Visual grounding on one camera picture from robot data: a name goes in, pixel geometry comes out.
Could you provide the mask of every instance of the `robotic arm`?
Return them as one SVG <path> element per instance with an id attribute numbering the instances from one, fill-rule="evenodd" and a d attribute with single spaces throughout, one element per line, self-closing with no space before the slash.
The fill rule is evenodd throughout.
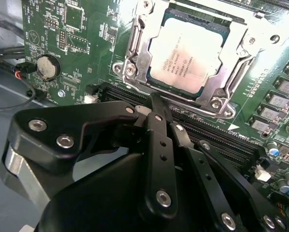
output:
<path id="1" fill-rule="evenodd" d="M 73 166 L 118 147 L 128 154 L 74 182 Z M 156 94 L 32 109 L 11 123 L 0 164 L 5 185 L 43 211 L 35 232 L 289 232 L 209 141 L 191 143 Z"/>

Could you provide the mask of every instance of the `motherboard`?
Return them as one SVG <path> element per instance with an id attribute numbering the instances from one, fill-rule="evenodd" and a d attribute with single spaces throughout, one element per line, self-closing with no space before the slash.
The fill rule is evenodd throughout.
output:
<path id="1" fill-rule="evenodd" d="M 33 86 L 57 105 L 109 83 L 266 149 L 258 190 L 289 198 L 289 2 L 23 0 Z"/>

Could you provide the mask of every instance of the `green circuit board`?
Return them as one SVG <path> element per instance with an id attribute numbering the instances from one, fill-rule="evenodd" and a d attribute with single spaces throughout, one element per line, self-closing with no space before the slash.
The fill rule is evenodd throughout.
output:
<path id="1" fill-rule="evenodd" d="M 253 11 L 262 11 L 274 25 L 289 26 L 289 10 L 260 0 L 228 0 L 227 2 Z M 51 82 L 43 81 L 37 73 L 28 80 L 37 89 L 47 93 L 47 99 L 57 105 L 83 104 L 87 85 L 103 82 L 127 89 L 112 70 L 112 64 L 123 61 L 130 37 L 136 0 L 23 0 L 26 61 L 36 63 L 44 54 L 55 56 L 61 66 L 60 76 Z M 204 13 L 188 12 L 207 21 L 214 21 Z M 289 65 L 289 39 L 275 50 L 259 53 L 234 96 L 232 106 L 237 115 L 230 120 L 204 118 L 174 107 L 174 110 L 204 121 L 228 133 L 258 145 L 275 141 L 289 147 L 289 110 L 284 119 L 266 136 L 251 127 L 257 109 L 268 104 L 270 91 L 278 92 L 277 80 L 289 80 L 285 71 Z M 62 98 L 58 92 L 63 90 Z M 264 183 L 260 191 L 270 195 L 278 191 L 276 180 L 289 170 L 289 155 L 270 157 L 284 166 L 272 174 L 275 180 Z"/>

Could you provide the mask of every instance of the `metal screw head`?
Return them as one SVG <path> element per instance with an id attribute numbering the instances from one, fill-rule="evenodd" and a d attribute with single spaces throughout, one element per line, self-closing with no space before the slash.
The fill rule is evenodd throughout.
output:
<path id="1" fill-rule="evenodd" d="M 39 120 L 39 119 L 34 119 L 34 120 L 31 120 L 29 123 L 28 123 L 28 126 L 31 130 L 33 131 L 44 131 L 47 129 L 47 124 L 42 121 L 42 120 Z"/>
<path id="2" fill-rule="evenodd" d="M 266 224 L 271 228 L 271 229 L 274 229 L 275 228 L 275 225 L 274 225 L 274 222 L 270 219 L 270 217 L 268 217 L 267 215 L 265 215 L 263 217 L 264 221 L 266 222 Z"/>
<path id="3" fill-rule="evenodd" d="M 72 137 L 68 135 L 61 135 L 56 139 L 56 143 L 58 146 L 62 148 L 71 148 L 75 144 L 74 140 Z"/>
<path id="4" fill-rule="evenodd" d="M 278 223 L 279 226 L 281 226 L 284 230 L 286 229 L 285 224 L 279 217 L 275 217 L 276 222 Z"/>
<path id="5" fill-rule="evenodd" d="M 128 64 L 126 67 L 126 74 L 132 76 L 136 73 L 136 67 L 134 64 Z"/>
<path id="6" fill-rule="evenodd" d="M 63 91 L 62 89 L 58 90 L 58 93 L 57 95 L 60 97 L 60 98 L 64 98 L 66 96 L 66 93 L 65 91 Z"/>
<path id="7" fill-rule="evenodd" d="M 222 221 L 229 230 L 234 231 L 236 229 L 236 223 L 229 214 L 223 213 Z"/>
<path id="8" fill-rule="evenodd" d="M 134 110 L 132 108 L 129 108 L 129 107 L 126 107 L 126 111 L 133 114 L 134 113 Z"/>
<path id="9" fill-rule="evenodd" d="M 117 64 L 117 65 L 114 66 L 114 71 L 115 71 L 115 72 L 120 73 L 121 70 L 122 70 L 122 69 L 121 69 L 120 65 Z"/>
<path id="10" fill-rule="evenodd" d="M 213 100 L 211 102 L 211 106 L 214 108 L 214 109 L 219 109 L 222 107 L 222 102 L 220 100 Z"/>
<path id="11" fill-rule="evenodd" d="M 206 149 L 206 150 L 210 150 L 210 146 L 208 144 L 202 144 L 202 146 Z"/>
<path id="12" fill-rule="evenodd" d="M 250 38 L 249 39 L 249 44 L 253 44 L 255 42 L 255 38 Z"/>
<path id="13" fill-rule="evenodd" d="M 163 190 L 157 191 L 156 199 L 157 199 L 158 203 L 160 203 L 160 205 L 162 207 L 168 208 L 169 206 L 171 206 L 171 198 L 168 195 L 168 193 L 166 193 Z"/>
<path id="14" fill-rule="evenodd" d="M 183 130 L 184 130 L 184 128 L 183 128 L 181 125 L 179 125 L 179 124 L 176 125 L 175 127 L 176 127 L 179 131 L 183 131 Z"/>
<path id="15" fill-rule="evenodd" d="M 230 110 L 226 110 L 225 113 L 224 113 L 224 115 L 225 115 L 226 117 L 232 117 L 232 116 L 233 116 L 233 112 L 230 111 Z"/>
<path id="16" fill-rule="evenodd" d="M 158 120 L 158 121 L 162 121 L 162 117 L 160 117 L 159 115 L 155 115 L 155 118 Z"/>

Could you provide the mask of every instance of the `cable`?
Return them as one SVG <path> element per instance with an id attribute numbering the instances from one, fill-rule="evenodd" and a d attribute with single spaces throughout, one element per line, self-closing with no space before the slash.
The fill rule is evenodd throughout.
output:
<path id="1" fill-rule="evenodd" d="M 13 54 L 16 52 L 25 52 L 24 46 L 0 48 L 0 55 Z"/>
<path id="2" fill-rule="evenodd" d="M 4 59 L 23 59 L 25 58 L 25 53 L 23 52 L 18 52 L 18 53 L 14 53 L 14 54 L 7 54 L 7 55 L 1 55 L 0 56 L 0 60 L 4 60 Z"/>
<path id="3" fill-rule="evenodd" d="M 13 25 L 12 23 L 0 20 L 0 27 L 13 32 L 19 38 L 24 39 L 24 31 L 22 29 L 18 28 L 17 26 Z"/>
<path id="4" fill-rule="evenodd" d="M 18 109 L 18 108 L 22 108 L 22 107 L 26 106 L 27 104 L 29 104 L 30 102 L 32 102 L 34 100 L 35 96 L 36 96 L 35 89 L 32 87 L 31 84 L 29 84 L 27 82 L 27 80 L 25 78 L 22 78 L 22 76 L 20 75 L 19 71 L 15 71 L 15 77 L 16 77 L 16 79 L 18 79 L 22 83 L 24 83 L 32 91 L 32 95 L 27 101 L 25 101 L 25 102 L 23 102 L 21 104 L 18 104 L 18 105 L 15 105 L 15 106 L 9 106 L 9 107 L 0 108 L 0 112 L 10 111 L 10 110 L 15 110 L 15 109 Z"/>

